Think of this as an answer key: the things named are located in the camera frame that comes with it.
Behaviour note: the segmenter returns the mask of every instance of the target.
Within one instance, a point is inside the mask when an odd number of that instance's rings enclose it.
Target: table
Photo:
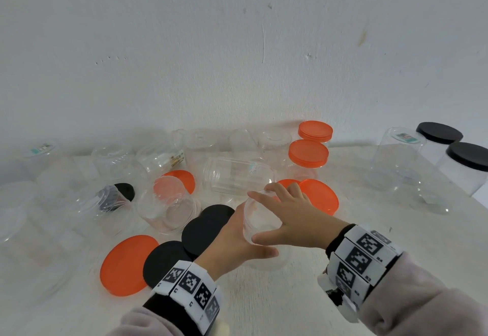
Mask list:
[[[372,146],[330,149],[319,178],[339,198],[336,216],[375,228],[446,285],[488,304],[488,211],[423,159],[417,168],[433,173],[436,188],[456,201],[451,214],[431,213],[406,191],[386,194],[371,189],[363,182],[363,175],[374,151]],[[160,242],[167,240],[151,228],[144,233]],[[117,235],[85,253],[70,281],[38,306],[15,310],[0,296],[2,334],[103,335],[115,327],[120,317],[142,305],[150,292],[147,288],[120,298],[109,295],[100,284],[103,259],[126,237]],[[233,336],[370,335],[363,325],[345,321],[318,287],[316,277],[326,264],[322,250],[293,248],[290,263],[281,271],[267,273],[243,266],[223,276],[219,285],[225,304],[219,318],[230,325]]]

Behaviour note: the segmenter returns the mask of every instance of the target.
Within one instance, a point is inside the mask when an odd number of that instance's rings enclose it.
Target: brown stain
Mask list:
[[[361,33],[361,37],[359,37],[359,42],[358,42],[358,47],[361,47],[363,45],[363,43],[366,41],[366,30],[363,30],[363,32]]]

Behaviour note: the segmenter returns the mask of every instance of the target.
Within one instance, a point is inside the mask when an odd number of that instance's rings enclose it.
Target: hand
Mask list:
[[[259,245],[293,245],[326,249],[349,223],[314,208],[296,183],[288,190],[279,183],[270,183],[266,191],[276,193],[280,201],[259,192],[249,197],[271,210],[282,222],[273,231],[254,234],[252,241]]]
[[[274,247],[253,245],[246,241],[242,233],[244,225],[244,204],[239,205],[229,222],[195,263],[204,268],[215,281],[220,276],[233,271],[250,259],[267,259],[278,256]]]

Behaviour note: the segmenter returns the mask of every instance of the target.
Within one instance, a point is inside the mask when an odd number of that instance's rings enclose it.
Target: white wall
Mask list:
[[[0,19],[2,145],[314,118],[335,143],[433,120],[488,146],[488,0],[0,0]]]

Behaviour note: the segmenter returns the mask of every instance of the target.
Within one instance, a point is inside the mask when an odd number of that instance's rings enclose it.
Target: black cuff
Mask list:
[[[202,336],[185,308],[169,296],[154,294],[143,307],[173,323],[185,336]]]
[[[326,248],[327,258],[330,259],[330,254],[332,254],[334,251],[337,250],[337,248],[341,244],[342,240],[344,240],[345,234],[348,233],[349,230],[352,229],[354,226],[356,226],[356,224],[349,224],[348,226],[344,227],[342,229],[341,233],[339,233],[339,235],[335,239],[332,240],[332,242]]]

